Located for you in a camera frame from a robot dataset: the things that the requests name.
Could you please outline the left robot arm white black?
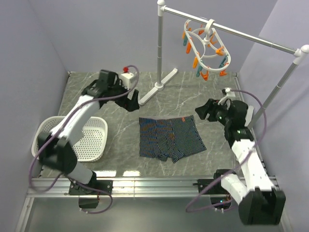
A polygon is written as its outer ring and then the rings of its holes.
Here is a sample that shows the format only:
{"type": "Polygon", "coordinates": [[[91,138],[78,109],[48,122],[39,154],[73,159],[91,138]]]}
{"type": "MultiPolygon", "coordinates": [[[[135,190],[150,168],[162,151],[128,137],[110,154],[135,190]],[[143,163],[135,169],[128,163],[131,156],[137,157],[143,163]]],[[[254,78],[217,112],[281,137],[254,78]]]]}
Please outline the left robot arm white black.
{"type": "Polygon", "coordinates": [[[57,170],[80,186],[86,194],[98,190],[97,175],[82,165],[73,146],[82,139],[82,129],[91,116],[109,101],[133,112],[139,109],[136,85],[140,72],[131,73],[131,66],[124,67],[122,74],[100,70],[98,78],[83,89],[81,95],[64,119],[49,132],[38,137],[38,152],[35,158],[43,166],[57,170]]]}

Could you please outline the navy striped underwear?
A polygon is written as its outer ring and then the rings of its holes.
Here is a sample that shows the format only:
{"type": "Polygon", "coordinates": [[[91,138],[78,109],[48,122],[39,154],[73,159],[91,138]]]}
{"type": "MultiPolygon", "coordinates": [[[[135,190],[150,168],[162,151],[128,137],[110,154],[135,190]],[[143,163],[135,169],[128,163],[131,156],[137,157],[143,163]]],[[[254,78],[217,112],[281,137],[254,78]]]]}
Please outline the navy striped underwear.
{"type": "Polygon", "coordinates": [[[206,151],[193,115],[154,119],[139,118],[140,151],[144,158],[173,163],[182,158],[206,151]]]}

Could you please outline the white oval clip hanger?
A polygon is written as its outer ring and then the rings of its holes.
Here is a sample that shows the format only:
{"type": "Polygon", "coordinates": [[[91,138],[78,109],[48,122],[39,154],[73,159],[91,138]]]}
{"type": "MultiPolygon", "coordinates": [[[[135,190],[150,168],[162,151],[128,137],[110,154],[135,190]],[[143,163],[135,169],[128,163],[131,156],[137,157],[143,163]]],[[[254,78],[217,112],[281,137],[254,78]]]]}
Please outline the white oval clip hanger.
{"type": "Polygon", "coordinates": [[[188,19],[184,23],[182,39],[186,53],[194,54],[192,68],[196,70],[196,77],[207,81],[211,73],[226,76],[231,55],[213,27],[215,20],[210,19],[196,29],[190,27],[191,22],[192,20],[188,19]]]}

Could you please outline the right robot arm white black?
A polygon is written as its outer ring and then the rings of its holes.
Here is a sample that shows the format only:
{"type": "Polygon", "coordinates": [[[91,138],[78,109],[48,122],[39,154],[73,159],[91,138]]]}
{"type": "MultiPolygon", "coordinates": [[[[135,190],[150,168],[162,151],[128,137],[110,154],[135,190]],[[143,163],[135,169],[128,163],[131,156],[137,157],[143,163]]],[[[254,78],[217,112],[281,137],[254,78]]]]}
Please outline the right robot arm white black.
{"type": "Polygon", "coordinates": [[[235,171],[226,171],[213,180],[218,193],[227,191],[239,208],[239,218],[244,225],[278,225],[286,197],[269,179],[256,151],[251,131],[246,127],[248,105],[239,100],[221,103],[208,99],[195,109],[199,118],[218,121],[224,126],[225,139],[236,156],[243,173],[241,182],[235,171]]]}

